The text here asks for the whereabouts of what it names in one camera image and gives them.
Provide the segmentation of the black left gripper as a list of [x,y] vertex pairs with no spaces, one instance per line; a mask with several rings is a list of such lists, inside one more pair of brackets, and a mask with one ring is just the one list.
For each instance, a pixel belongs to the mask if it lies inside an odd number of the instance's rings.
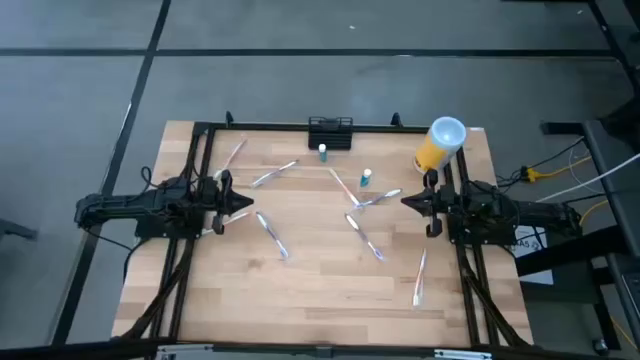
[[[220,177],[221,188],[216,198],[216,214],[213,217],[212,229],[217,235],[224,233],[223,217],[231,214],[231,193],[233,178],[229,170],[223,170]],[[234,192],[232,195],[234,212],[240,211],[251,206],[254,201],[252,198]]]

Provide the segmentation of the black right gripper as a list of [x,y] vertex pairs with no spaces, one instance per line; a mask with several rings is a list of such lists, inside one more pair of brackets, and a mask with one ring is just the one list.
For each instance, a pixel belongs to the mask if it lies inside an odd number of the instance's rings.
[[431,222],[426,227],[428,237],[437,237],[442,233],[442,221],[437,217],[438,213],[445,213],[448,209],[447,197],[450,186],[448,184],[436,188],[438,183],[438,171],[429,169],[423,176],[423,184],[427,192],[407,196],[401,202],[418,212],[422,217],[430,217]]

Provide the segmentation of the orange toothbrush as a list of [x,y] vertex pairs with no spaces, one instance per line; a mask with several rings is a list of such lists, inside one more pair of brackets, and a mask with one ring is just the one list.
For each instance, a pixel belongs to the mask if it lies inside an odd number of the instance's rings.
[[423,250],[421,258],[420,258],[420,263],[419,263],[419,268],[418,268],[418,272],[417,272],[417,275],[416,275],[415,284],[414,284],[414,291],[413,291],[413,297],[412,297],[412,306],[414,308],[420,307],[422,302],[423,302],[423,297],[424,297],[424,271],[425,271],[425,267],[426,267],[426,258],[427,258],[427,251]]
[[228,219],[224,220],[222,218],[215,218],[214,219],[214,224],[212,225],[211,228],[209,229],[203,229],[201,234],[202,235],[208,235],[211,233],[217,233],[217,234],[223,234],[224,233],[224,228],[226,225],[229,225],[233,222],[236,222],[242,218],[245,218],[247,216],[250,215],[250,212],[243,212],[234,216],[229,217]]
[[328,169],[329,173],[333,176],[333,178],[337,181],[337,183],[340,185],[340,187],[342,188],[342,190],[346,193],[346,195],[349,197],[349,199],[351,200],[351,202],[353,203],[353,205],[355,207],[360,205],[359,200],[357,199],[357,197],[349,190],[349,188],[345,185],[345,183],[341,180],[341,178],[339,177],[339,175],[337,174],[337,172],[333,169],[333,168],[329,168]]
[[232,161],[234,160],[238,152],[242,149],[242,147],[246,144],[247,140],[248,140],[247,138],[243,137],[242,140],[233,148],[229,157],[224,162],[223,166],[219,168],[214,174],[214,179],[218,180],[221,177],[222,173],[225,170],[228,170],[229,165],[232,163]]

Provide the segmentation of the purple toothbrush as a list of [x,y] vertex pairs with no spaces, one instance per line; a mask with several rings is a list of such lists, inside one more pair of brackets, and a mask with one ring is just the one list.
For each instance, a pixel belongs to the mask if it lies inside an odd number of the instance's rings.
[[263,226],[265,231],[274,240],[276,246],[279,249],[279,253],[280,253],[281,257],[283,259],[288,259],[289,258],[289,253],[288,253],[286,247],[284,246],[284,244],[282,243],[282,241],[280,240],[280,238],[278,237],[278,235],[276,234],[274,229],[271,227],[271,225],[268,222],[268,219],[266,218],[266,216],[262,212],[257,211],[256,212],[256,217],[258,218],[258,221],[261,223],[261,225]]
[[383,201],[385,199],[389,199],[389,198],[392,198],[392,197],[394,197],[396,195],[399,195],[401,192],[402,192],[401,188],[392,189],[392,190],[390,190],[390,191],[388,191],[386,193],[379,194],[378,196],[376,196],[376,197],[374,197],[374,198],[372,198],[370,200],[367,200],[367,201],[364,201],[362,203],[359,203],[358,205],[355,205],[353,207],[353,210],[359,210],[359,209],[363,209],[363,208],[371,206],[371,205],[375,205],[375,204],[377,204],[377,203],[379,203],[379,202],[381,202],[381,201]]
[[292,166],[296,165],[299,162],[298,159],[291,161],[279,168],[277,168],[274,171],[271,171],[269,173],[264,174],[263,176],[259,177],[258,179],[256,179],[251,185],[251,188],[257,188],[261,185],[263,185],[266,181],[268,181],[269,179],[273,178],[273,177],[277,177],[279,176],[283,171],[291,168]]
[[362,230],[361,226],[357,223],[355,218],[350,213],[346,213],[345,214],[345,219],[350,224],[350,226],[354,229],[354,231],[358,234],[360,239],[370,248],[370,250],[372,251],[374,256],[378,260],[384,261],[385,258],[384,258],[383,253],[369,240],[369,238],[364,233],[364,231]]

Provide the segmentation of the yellow white wipes canister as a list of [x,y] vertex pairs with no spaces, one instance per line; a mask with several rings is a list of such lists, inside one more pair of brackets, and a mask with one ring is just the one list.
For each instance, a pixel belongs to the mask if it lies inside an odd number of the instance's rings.
[[463,147],[466,137],[466,127],[458,119],[449,116],[437,118],[415,152],[416,169],[421,173],[443,169]]

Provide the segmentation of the white paper label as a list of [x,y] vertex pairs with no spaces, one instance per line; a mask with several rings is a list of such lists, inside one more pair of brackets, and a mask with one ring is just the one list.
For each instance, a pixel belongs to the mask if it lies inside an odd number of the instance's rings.
[[[547,247],[546,230],[543,227],[532,227],[519,225],[514,232],[516,242],[511,246],[511,253],[520,258],[525,255],[543,250]],[[529,275],[519,277],[521,282],[553,285],[553,274],[551,270],[544,270]]]

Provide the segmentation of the black side desk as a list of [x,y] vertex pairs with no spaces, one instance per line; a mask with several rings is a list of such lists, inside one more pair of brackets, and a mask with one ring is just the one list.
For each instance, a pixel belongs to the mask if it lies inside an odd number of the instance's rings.
[[599,120],[580,125],[616,224],[516,260],[529,275],[604,256],[633,340],[640,348],[640,152],[610,135]]

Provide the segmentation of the black furniture leg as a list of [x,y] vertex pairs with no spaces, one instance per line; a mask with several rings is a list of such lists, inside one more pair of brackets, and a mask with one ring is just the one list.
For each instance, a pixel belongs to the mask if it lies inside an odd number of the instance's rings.
[[35,240],[37,231],[8,220],[0,219],[0,241],[8,235],[15,235],[27,240]]

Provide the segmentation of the black aluminium table frame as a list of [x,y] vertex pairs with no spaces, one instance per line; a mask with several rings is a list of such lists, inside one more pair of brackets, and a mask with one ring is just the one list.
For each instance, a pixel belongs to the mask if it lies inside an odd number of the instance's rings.
[[[198,239],[187,279],[178,337],[183,342],[259,345],[360,345],[466,348],[470,335],[457,253],[447,235],[429,238],[425,218],[391,198],[354,218],[383,253],[378,260],[345,219],[353,203],[329,173],[333,168],[358,200],[401,188],[422,190],[413,165],[425,130],[360,127],[347,151],[322,162],[305,131],[281,124],[216,124],[214,134],[191,137],[190,121],[165,125],[153,177],[181,170],[189,150],[217,169],[229,165],[236,192],[251,197],[250,215],[222,235]],[[299,162],[257,188],[266,173]],[[367,187],[363,171],[372,170]],[[256,217],[262,212],[284,246],[283,259]],[[412,306],[423,250],[424,297]]]

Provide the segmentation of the silver aluminium bracket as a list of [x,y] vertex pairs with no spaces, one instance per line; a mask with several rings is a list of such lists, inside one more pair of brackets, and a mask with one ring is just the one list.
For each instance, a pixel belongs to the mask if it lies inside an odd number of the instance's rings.
[[454,349],[435,349],[434,357],[444,360],[493,360],[491,353]]
[[173,344],[162,345],[156,350],[154,360],[177,360],[179,355],[212,352],[212,344]]

